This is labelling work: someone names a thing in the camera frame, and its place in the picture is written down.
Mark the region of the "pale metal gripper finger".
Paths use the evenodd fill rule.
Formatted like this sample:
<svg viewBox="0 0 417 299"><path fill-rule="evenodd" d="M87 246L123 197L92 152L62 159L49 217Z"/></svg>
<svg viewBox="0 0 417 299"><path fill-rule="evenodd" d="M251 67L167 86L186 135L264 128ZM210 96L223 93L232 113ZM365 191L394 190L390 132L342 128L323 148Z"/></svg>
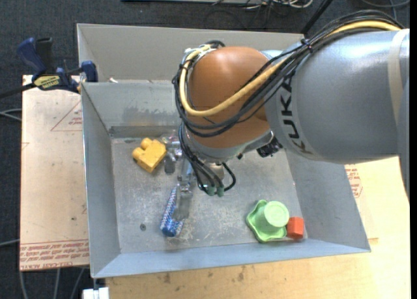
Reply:
<svg viewBox="0 0 417 299"><path fill-rule="evenodd" d="M191 192L180 192L177 202L177 219L185 220L189 216L191 203Z"/></svg>

